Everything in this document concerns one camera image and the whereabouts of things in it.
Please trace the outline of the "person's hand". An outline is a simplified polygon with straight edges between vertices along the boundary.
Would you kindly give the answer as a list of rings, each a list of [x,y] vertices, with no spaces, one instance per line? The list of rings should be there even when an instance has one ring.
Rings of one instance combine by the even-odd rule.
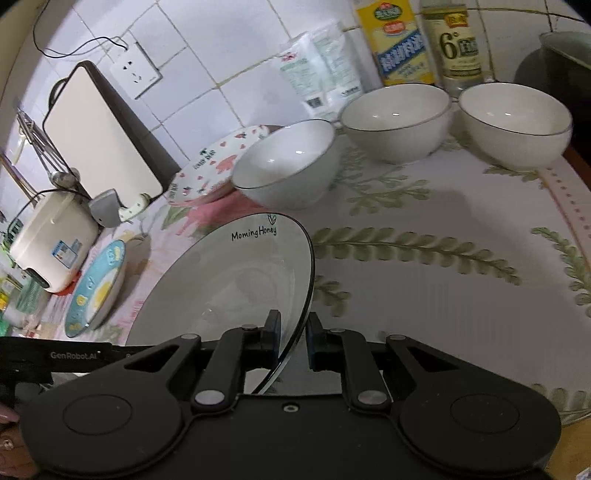
[[[19,415],[9,407],[1,405],[1,478],[31,479],[38,473],[38,467],[22,439],[19,430]]]

